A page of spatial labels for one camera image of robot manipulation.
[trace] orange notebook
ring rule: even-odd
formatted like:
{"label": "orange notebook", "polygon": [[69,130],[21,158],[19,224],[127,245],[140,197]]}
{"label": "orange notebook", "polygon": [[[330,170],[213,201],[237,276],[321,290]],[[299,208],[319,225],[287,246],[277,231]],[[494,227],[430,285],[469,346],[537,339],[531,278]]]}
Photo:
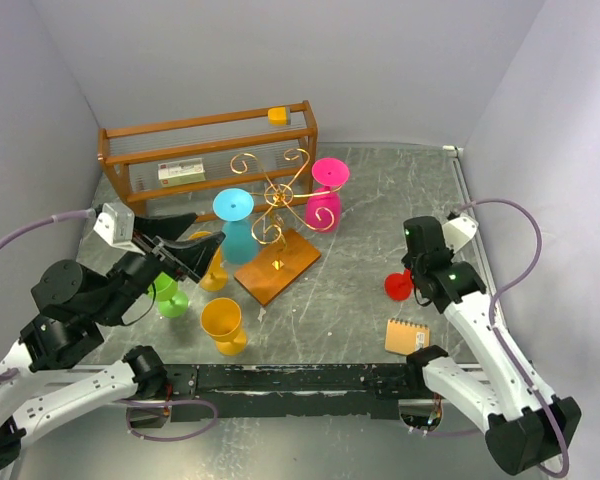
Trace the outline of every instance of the orange notebook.
{"label": "orange notebook", "polygon": [[429,327],[406,322],[399,318],[390,318],[387,322],[387,337],[384,348],[398,355],[410,353],[429,346]]}

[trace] gray marble tabletop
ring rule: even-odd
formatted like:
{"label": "gray marble tabletop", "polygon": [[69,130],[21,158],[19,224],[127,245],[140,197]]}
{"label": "gray marble tabletop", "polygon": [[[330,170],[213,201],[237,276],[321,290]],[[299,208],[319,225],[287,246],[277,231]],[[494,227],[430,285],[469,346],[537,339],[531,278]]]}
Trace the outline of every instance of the gray marble tabletop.
{"label": "gray marble tabletop", "polygon": [[[466,201],[457,159],[440,148],[410,145],[322,144],[318,158],[337,157],[347,163],[350,181],[340,191],[343,214],[335,233],[315,233],[299,225],[288,212],[281,214],[320,252],[322,257],[265,309],[232,277],[227,286],[209,293],[191,281],[181,284],[189,296],[188,311],[175,319],[153,309],[129,328],[104,328],[105,342],[83,363],[108,364],[135,345],[153,345],[165,363],[354,363],[399,362],[384,350],[387,320],[399,317],[426,324],[431,343],[441,345],[461,363],[475,359],[458,332],[430,306],[419,307],[413,296],[405,302],[390,300],[383,288],[385,277],[401,271],[406,250],[402,222],[418,215],[444,219],[449,210]],[[117,197],[103,178],[94,204]],[[151,214],[182,213],[193,209],[191,195],[149,204]],[[298,214],[304,207],[298,207]],[[106,272],[122,255],[85,228],[78,261]],[[217,231],[222,222],[195,224],[198,230]],[[465,247],[461,259],[474,264],[483,277],[490,275],[479,241]],[[231,273],[235,271],[226,265]],[[249,336],[245,351],[224,357],[204,334],[199,316],[216,297],[230,297],[242,308]],[[131,321],[150,306],[140,299],[127,313]]]}

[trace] white wall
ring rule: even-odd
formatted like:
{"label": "white wall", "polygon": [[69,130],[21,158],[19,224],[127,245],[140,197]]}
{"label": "white wall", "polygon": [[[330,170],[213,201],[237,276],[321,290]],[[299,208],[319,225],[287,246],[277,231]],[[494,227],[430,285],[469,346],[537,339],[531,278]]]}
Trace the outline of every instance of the white wall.
{"label": "white wall", "polygon": [[[583,409],[571,478],[600,479],[600,0],[549,0],[471,136],[474,198],[526,205],[544,231],[531,277],[503,299],[512,333],[559,395]],[[480,207],[499,284],[521,272],[533,233]]]}
{"label": "white wall", "polygon": [[[97,124],[28,0],[0,0],[0,238],[90,204]],[[34,232],[0,254],[0,358],[35,315],[29,289],[73,256],[81,224]]]}
{"label": "white wall", "polygon": [[33,0],[98,121],[309,99],[322,141],[464,144],[543,0]]}

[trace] wooden block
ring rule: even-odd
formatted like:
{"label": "wooden block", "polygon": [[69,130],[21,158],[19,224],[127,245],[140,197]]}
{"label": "wooden block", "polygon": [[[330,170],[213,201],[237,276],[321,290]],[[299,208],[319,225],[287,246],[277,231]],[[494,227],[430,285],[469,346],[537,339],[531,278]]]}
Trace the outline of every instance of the wooden block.
{"label": "wooden block", "polygon": [[280,295],[321,255],[318,249],[293,229],[284,232],[284,238],[287,241],[287,248],[280,254],[283,263],[280,270],[273,267],[280,245],[271,244],[234,275],[238,283],[263,307]]}

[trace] white box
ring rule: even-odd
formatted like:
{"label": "white box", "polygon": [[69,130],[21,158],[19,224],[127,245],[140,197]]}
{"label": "white box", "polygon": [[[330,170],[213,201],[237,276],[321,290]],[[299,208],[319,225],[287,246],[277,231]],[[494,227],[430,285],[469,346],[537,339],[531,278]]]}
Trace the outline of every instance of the white box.
{"label": "white box", "polygon": [[188,158],[158,165],[158,180],[162,187],[204,181],[202,158]]}

